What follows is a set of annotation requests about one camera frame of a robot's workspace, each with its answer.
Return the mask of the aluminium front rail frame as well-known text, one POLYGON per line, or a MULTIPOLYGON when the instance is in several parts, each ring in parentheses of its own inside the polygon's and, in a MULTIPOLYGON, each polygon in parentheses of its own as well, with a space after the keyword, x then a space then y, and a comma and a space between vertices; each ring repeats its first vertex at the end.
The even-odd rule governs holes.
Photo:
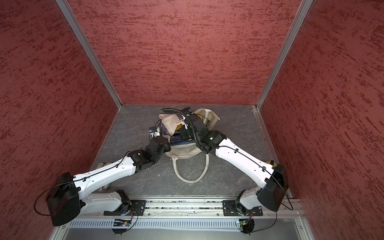
POLYGON ((69 236, 71 229, 112 231, 115 219, 132 220, 130 230, 180 230, 180 231, 220 231, 239 233, 236 222, 240 219, 255 221, 255 229, 267 228, 279 220, 288 222, 294 227, 300 240, 312 240, 314 235, 306 219, 299 199, 285 199, 277 213, 261 207, 263 216, 243 217, 224 216, 223 200, 235 200, 232 197, 133 197, 132 200, 147 201, 142 216, 104 216, 104 213, 92 213, 80 216, 71 222, 56 227, 51 235, 52 240, 63 240, 69 236))

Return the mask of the left corner aluminium post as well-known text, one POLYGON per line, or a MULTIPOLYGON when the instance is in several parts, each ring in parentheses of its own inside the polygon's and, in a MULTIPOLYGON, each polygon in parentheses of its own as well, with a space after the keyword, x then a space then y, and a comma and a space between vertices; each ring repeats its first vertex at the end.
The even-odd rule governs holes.
POLYGON ((110 96, 112 97, 113 101, 115 102, 118 110, 120 110, 123 106, 123 103, 118 96, 115 88, 113 87, 113 84, 111 83, 106 71, 104 70, 100 60, 98 59, 95 51, 93 50, 90 42, 88 41, 83 29, 81 28, 78 20, 75 17, 74 12, 72 11, 68 1, 65 0, 56 0, 57 5, 59 6, 61 12, 63 13, 65 19, 69 23, 72 31, 74 32, 75 36, 77 37, 78 41, 80 42, 81 46, 83 47, 85 53, 87 54, 89 60, 91 61, 93 67, 95 68, 96 72, 98 73, 99 77, 101 78, 103 84, 105 85, 107 91, 109 92, 110 96))

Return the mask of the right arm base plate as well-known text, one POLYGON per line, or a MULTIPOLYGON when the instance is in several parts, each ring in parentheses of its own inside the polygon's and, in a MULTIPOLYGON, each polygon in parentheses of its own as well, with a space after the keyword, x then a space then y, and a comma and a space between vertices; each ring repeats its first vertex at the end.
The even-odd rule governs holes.
POLYGON ((233 200, 223 200, 223 212, 224 216, 243 216, 243 217, 260 217, 263 216, 262 208, 255 207, 252 210, 248 210, 238 201, 233 200))

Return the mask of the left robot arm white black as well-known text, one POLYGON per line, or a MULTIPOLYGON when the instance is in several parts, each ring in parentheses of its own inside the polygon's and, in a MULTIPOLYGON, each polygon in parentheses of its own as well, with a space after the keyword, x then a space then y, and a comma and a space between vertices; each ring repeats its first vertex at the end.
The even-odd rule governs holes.
POLYGON ((162 154, 170 150, 168 139, 157 136, 150 140, 145 149, 128 151, 120 160, 105 167, 74 176, 69 172, 61 174, 46 196, 52 224, 58 227, 80 215, 115 212, 120 206, 127 205, 129 198, 123 191, 93 193, 116 180, 150 168, 162 154))

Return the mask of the cream canvas tote bag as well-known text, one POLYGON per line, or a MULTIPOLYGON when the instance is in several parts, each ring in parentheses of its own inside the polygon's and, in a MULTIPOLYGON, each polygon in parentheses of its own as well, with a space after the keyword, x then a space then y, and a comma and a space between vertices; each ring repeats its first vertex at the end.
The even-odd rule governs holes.
MULTIPOLYGON (((210 131, 213 129, 216 122, 220 119, 218 115, 210 109, 198 109, 193 112, 189 107, 184 108, 182 110, 174 108, 164 108, 161 109, 161 114, 159 115, 159 119, 161 122, 159 126, 161 132, 160 136, 167 138, 170 142, 170 136, 172 136, 176 131, 179 131, 181 127, 183 127, 185 124, 182 114, 196 114, 200 116, 200 118, 203 119, 204 123, 207 125, 210 131)), ((204 147, 204 144, 194 142, 194 144, 171 146, 171 151, 166 153, 166 155, 172 159, 175 174, 181 181, 187 184, 195 184, 205 176, 210 163, 210 157, 208 153, 206 153, 205 168, 202 174, 196 180, 187 180, 183 178, 177 168, 177 160, 189 159, 200 153, 204 153, 204 147)))

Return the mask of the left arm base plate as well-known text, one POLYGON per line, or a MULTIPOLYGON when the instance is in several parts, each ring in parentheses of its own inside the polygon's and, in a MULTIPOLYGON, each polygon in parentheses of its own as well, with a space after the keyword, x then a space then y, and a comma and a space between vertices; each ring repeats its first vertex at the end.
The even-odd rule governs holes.
POLYGON ((145 211, 147 201, 145 200, 130 200, 123 202, 115 211, 104 211, 104 216, 142 216, 145 211))

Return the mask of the right corner aluminium post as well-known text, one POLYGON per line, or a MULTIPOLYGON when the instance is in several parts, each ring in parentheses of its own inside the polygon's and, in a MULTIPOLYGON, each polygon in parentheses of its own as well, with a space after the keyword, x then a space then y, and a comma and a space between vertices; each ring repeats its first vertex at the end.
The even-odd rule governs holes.
POLYGON ((301 1, 301 4, 298 8, 298 11, 293 19, 293 22, 290 26, 290 29, 287 33, 287 36, 284 40, 284 43, 281 47, 281 50, 279 52, 279 55, 275 61, 275 64, 274 66, 272 67, 272 70, 270 72, 270 75, 267 79, 267 82, 265 84, 265 87, 259 97, 259 100, 256 104, 256 110, 259 112, 262 108, 262 105, 264 103, 264 101, 266 100, 267 98, 267 95, 270 91, 270 89, 272 88, 272 85, 280 71, 280 68, 282 67, 283 63, 284 63, 284 60, 300 30, 300 27, 302 26, 302 23, 311 7, 313 3, 313 0, 302 0, 301 1))

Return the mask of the corner aluminium post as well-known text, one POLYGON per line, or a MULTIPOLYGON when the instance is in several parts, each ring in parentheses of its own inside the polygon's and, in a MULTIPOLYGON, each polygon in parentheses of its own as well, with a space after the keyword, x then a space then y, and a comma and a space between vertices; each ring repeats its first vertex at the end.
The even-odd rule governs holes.
POLYGON ((115 102, 118 110, 120 110, 123 106, 123 103, 118 96, 115 88, 113 87, 113 84, 111 83, 106 71, 104 70, 100 60, 98 59, 95 51, 93 50, 90 42, 88 41, 83 29, 81 28, 78 20, 75 17, 74 12, 72 11, 68 1, 65 0, 56 0, 57 5, 59 6, 61 12, 63 13, 65 19, 69 23, 72 31, 74 32, 75 36, 77 37, 78 41, 80 42, 81 46, 83 47, 85 53, 87 54, 89 60, 91 61, 93 67, 95 68, 96 72, 98 73, 99 77, 101 78, 103 84, 105 85, 107 91, 109 92, 110 96, 112 97, 113 101, 115 102))
POLYGON ((280 68, 282 67, 283 63, 284 63, 284 60, 300 30, 300 27, 302 26, 302 23, 311 7, 313 3, 313 0, 302 0, 301 1, 301 4, 298 8, 298 11, 293 19, 293 22, 290 26, 290 29, 287 33, 287 36, 284 40, 284 43, 281 47, 281 50, 279 52, 279 55, 275 61, 275 64, 274 66, 272 67, 272 70, 270 72, 270 75, 267 79, 267 82, 265 84, 265 87, 259 97, 259 100, 256 104, 256 110, 259 112, 262 108, 262 105, 264 103, 264 101, 266 100, 267 98, 267 95, 270 91, 270 89, 272 88, 272 85, 280 71, 280 68))

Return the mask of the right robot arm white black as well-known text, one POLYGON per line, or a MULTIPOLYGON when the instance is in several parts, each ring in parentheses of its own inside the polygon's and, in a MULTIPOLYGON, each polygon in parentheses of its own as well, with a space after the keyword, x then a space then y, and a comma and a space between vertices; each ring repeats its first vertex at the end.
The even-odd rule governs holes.
POLYGON ((256 187, 244 190, 236 199, 238 212, 242 214, 255 207, 265 207, 277 212, 288 190, 288 174, 281 165, 263 162, 234 144, 226 135, 209 130, 196 114, 184 115, 185 131, 204 153, 212 153, 245 173, 256 187))

